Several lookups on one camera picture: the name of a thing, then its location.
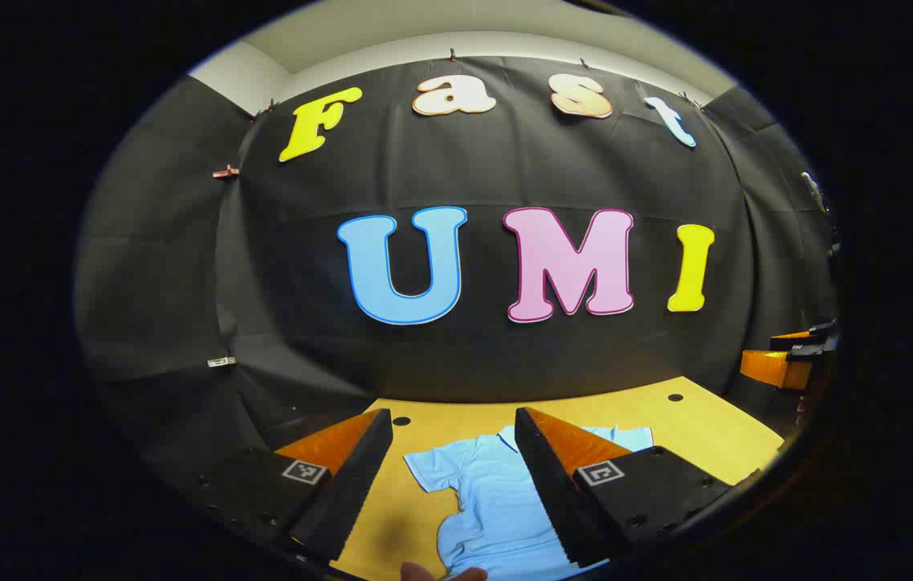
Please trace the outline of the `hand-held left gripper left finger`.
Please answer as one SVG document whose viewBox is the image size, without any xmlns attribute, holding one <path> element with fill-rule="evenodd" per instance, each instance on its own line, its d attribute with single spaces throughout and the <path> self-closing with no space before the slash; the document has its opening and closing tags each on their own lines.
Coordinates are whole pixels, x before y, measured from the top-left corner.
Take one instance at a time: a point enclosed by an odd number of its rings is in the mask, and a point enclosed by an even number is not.
<svg viewBox="0 0 913 581">
<path fill-rule="evenodd" d="M 390 446 L 387 408 L 196 418 L 177 435 L 182 489 L 229 533 L 316 562 L 341 556 Z"/>
</svg>

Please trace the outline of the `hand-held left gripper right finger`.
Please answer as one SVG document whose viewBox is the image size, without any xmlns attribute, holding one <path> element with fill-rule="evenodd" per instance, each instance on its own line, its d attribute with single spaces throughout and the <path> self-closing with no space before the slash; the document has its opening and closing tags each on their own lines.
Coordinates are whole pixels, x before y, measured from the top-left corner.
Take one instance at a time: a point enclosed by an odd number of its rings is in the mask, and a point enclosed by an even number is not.
<svg viewBox="0 0 913 581">
<path fill-rule="evenodd" d="M 630 451 L 535 408 L 515 441 L 571 562 L 630 562 L 669 551 L 733 486 L 660 445 Z"/>
</svg>

